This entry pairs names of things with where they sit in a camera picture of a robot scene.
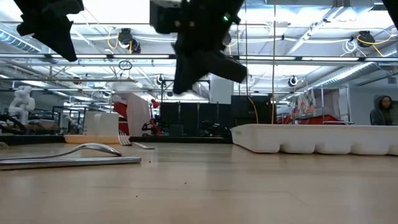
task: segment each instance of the metal fork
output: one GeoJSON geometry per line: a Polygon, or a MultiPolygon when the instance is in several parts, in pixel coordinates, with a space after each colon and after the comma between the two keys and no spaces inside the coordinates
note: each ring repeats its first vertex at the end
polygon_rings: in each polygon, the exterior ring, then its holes
{"type": "Polygon", "coordinates": [[[130,142],[129,136],[127,136],[122,131],[119,131],[118,139],[119,139],[120,145],[122,145],[122,146],[132,146],[132,144],[135,144],[135,145],[139,146],[141,149],[155,149],[155,147],[145,146],[143,144],[139,144],[136,142],[130,142]]]}

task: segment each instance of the person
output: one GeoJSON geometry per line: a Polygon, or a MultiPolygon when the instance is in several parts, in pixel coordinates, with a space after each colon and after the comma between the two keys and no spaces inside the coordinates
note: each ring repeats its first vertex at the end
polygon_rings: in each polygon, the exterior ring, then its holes
{"type": "Polygon", "coordinates": [[[394,121],[391,116],[392,100],[390,96],[375,96],[374,109],[371,111],[371,124],[391,126],[394,121]]]}

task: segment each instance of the white plastic tray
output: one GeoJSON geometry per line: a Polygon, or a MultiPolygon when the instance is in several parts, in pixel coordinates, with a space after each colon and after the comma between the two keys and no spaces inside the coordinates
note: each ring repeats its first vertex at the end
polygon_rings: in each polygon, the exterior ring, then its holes
{"type": "Polygon", "coordinates": [[[257,153],[398,155],[398,126],[247,124],[234,144],[257,153]]]}

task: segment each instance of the humanoid robot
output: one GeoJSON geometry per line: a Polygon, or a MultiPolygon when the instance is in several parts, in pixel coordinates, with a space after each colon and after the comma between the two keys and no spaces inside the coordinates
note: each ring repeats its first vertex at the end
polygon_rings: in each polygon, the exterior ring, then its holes
{"type": "Polygon", "coordinates": [[[14,100],[8,108],[9,115],[19,115],[19,121],[23,125],[27,125],[29,111],[35,109],[35,100],[30,97],[31,91],[32,87],[30,86],[18,87],[18,90],[14,92],[14,100]]]}

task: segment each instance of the table surface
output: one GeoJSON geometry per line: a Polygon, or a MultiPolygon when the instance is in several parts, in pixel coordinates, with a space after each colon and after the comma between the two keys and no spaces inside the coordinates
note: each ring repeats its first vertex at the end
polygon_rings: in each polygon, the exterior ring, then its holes
{"type": "MultiPolygon", "coordinates": [[[[141,164],[0,172],[0,223],[397,223],[398,157],[114,146],[141,164]]],[[[15,146],[38,156],[71,144],[15,146]]],[[[70,157],[105,156],[85,150],[70,157]]]]}

